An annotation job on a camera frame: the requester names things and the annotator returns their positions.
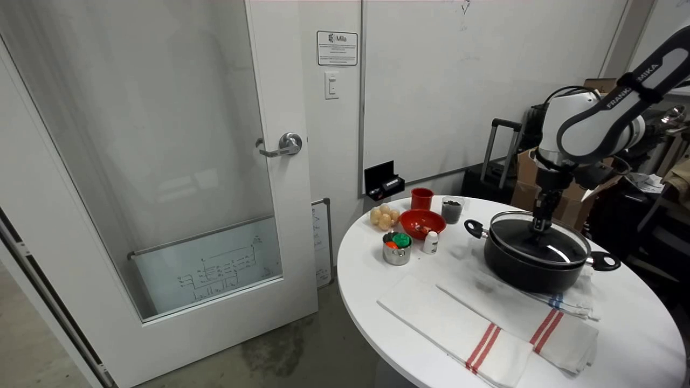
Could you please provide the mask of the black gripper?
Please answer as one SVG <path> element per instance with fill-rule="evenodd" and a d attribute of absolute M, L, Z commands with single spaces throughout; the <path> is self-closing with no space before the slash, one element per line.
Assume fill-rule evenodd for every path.
<path fill-rule="evenodd" d="M 540 186 L 540 193 L 536 199 L 530 229 L 538 235 L 544 235 L 553 226 L 553 216 L 561 202 L 566 188 L 569 186 L 569 175 L 540 171 L 538 186 Z"/>

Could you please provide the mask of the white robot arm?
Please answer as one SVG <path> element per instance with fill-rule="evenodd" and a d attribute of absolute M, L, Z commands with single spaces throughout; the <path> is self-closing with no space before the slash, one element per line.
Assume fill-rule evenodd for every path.
<path fill-rule="evenodd" d="M 636 68 L 624 74 L 610 93 L 575 93 L 546 103 L 542 143 L 536 148 L 542 186 L 533 223 L 536 233 L 553 226 L 554 209 L 575 171 L 598 164 L 644 136 L 640 115 L 681 85 L 690 75 L 690 28 L 684 25 L 660 42 Z"/>

